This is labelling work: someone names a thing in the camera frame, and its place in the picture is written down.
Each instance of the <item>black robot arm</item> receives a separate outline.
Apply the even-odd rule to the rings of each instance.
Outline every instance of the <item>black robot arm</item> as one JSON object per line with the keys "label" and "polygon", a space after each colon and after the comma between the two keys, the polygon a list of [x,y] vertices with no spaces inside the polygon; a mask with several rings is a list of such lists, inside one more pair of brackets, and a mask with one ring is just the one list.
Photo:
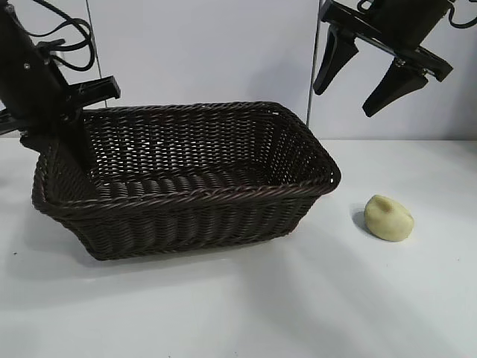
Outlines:
{"label": "black robot arm", "polygon": [[[81,84],[66,82],[57,61],[77,71],[86,71],[94,63],[91,28],[87,22],[72,19],[46,1],[34,1],[65,19],[54,31],[73,25],[84,41],[64,45],[65,41],[59,39],[34,45],[30,36],[36,35],[24,29],[8,0],[0,0],[0,100],[7,108],[0,112],[0,134],[14,130],[54,133],[60,126],[73,123],[83,107],[120,95],[114,77]],[[67,63],[54,54],[83,47],[90,51],[84,67]]]}
{"label": "black robot arm", "polygon": [[353,10],[333,0],[326,0],[320,20],[329,23],[328,42],[320,71],[314,84],[321,95],[338,72],[358,53],[356,38],[394,56],[381,83],[364,103],[367,116],[428,83],[427,74],[443,81],[451,65],[421,47],[436,24],[449,13],[455,28],[469,28],[453,21],[455,0],[361,0]]}

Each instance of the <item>white table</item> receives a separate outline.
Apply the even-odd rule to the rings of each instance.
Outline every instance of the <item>white table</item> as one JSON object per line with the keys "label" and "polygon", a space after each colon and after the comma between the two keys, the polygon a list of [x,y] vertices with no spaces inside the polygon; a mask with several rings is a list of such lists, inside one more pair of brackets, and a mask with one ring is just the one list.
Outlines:
{"label": "white table", "polygon": [[[323,144],[343,182],[292,235],[100,263],[1,139],[0,357],[477,357],[477,143]],[[409,240],[359,228],[375,193],[414,214]]]}

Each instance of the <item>wicker basket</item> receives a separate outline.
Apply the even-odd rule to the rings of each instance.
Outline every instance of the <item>wicker basket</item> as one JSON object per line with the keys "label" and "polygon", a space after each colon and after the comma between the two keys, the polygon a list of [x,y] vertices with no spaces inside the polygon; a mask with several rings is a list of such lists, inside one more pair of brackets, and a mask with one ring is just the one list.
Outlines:
{"label": "wicker basket", "polygon": [[283,236],[341,179],[276,103],[119,107],[82,120],[88,169],[52,139],[32,197],[98,260]]}

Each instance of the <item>wire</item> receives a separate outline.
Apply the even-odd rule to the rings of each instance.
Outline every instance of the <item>wire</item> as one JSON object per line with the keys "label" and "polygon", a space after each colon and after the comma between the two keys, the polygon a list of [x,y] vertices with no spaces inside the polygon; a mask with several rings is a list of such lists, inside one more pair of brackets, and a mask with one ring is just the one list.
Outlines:
{"label": "wire", "polygon": [[[57,55],[52,55],[51,58],[54,58],[59,63],[62,63],[65,67],[68,67],[69,69],[73,69],[75,71],[85,72],[85,71],[88,71],[89,69],[91,69],[93,67],[93,65],[95,64],[95,48],[94,48],[94,45],[93,45],[92,40],[91,40],[92,35],[91,35],[91,27],[89,26],[89,24],[82,19],[73,19],[67,13],[64,13],[62,10],[58,9],[57,7],[50,4],[49,2],[46,2],[44,0],[33,0],[33,1],[36,2],[37,4],[42,5],[43,7],[46,7],[50,11],[53,11],[57,15],[63,17],[66,20],[65,21],[66,25],[64,25],[64,26],[67,26],[67,25],[74,26],[78,31],[80,31],[80,33],[83,35],[83,37],[85,39],[84,41],[82,41],[80,43],[76,43],[74,45],[55,46],[55,47],[52,48],[52,50],[54,50],[54,51],[75,51],[75,50],[78,50],[79,48],[85,47],[85,45],[87,45],[88,48],[89,48],[89,61],[85,66],[72,65],[69,62],[65,61],[63,58],[58,57]],[[84,30],[84,28],[81,27],[82,25],[87,27],[87,29],[89,31],[89,34]]]}
{"label": "wire", "polygon": [[[13,21],[15,22],[15,24],[20,28],[20,30],[22,30],[23,32],[25,32],[28,36],[31,36],[31,37],[47,37],[49,35],[52,35],[54,34],[55,32],[61,30],[62,28],[65,28],[66,26],[69,26],[71,25],[69,22],[65,21],[65,22],[62,22],[61,24],[59,24],[56,28],[54,28],[53,30],[49,31],[49,32],[46,32],[44,34],[34,34],[30,31],[28,31],[27,29],[25,29],[23,27],[23,25],[20,23],[20,21],[18,20],[18,18],[16,18],[16,16],[12,16],[13,18]],[[79,18],[74,18],[74,20],[84,26],[87,30],[88,30],[88,37],[91,38],[92,36],[92,29],[91,27],[89,26],[88,22],[84,21],[83,19],[79,19]],[[76,51],[76,50],[79,50],[83,47],[86,47],[88,45],[88,40],[83,40],[81,41],[80,43],[75,43],[74,45],[66,45],[66,46],[63,46],[63,45],[58,45],[58,46],[52,46],[50,47],[50,49],[52,51]]]}
{"label": "wire", "polygon": [[474,20],[466,22],[465,24],[458,24],[454,22],[454,15],[455,15],[455,7],[454,4],[450,5],[450,13],[449,13],[449,22],[450,25],[454,28],[471,28],[472,26],[477,25],[477,17]]}

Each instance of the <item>white backdrop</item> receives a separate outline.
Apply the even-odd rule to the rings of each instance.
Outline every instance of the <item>white backdrop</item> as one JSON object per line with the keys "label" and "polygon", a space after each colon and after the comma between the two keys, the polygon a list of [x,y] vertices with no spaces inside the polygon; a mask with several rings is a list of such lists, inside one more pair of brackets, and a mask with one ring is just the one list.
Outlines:
{"label": "white backdrop", "polygon": [[[31,0],[11,0],[25,26],[46,31],[60,22]],[[54,0],[87,19],[84,0]],[[355,7],[356,0],[341,0]],[[283,103],[306,117],[318,0],[89,0],[103,75],[115,75],[121,99],[110,105],[200,101]],[[457,1],[458,21],[477,4]],[[318,66],[326,43],[322,25]],[[358,41],[360,53],[312,104],[311,129],[327,139],[477,139],[477,28],[441,21],[425,46],[455,71],[367,118],[361,106],[391,57]],[[74,30],[64,31],[78,40]],[[86,53],[68,54],[85,63]],[[66,70],[71,82],[98,77]]]}
{"label": "white backdrop", "polygon": [[278,101],[306,116],[316,0],[90,0],[114,105]]}

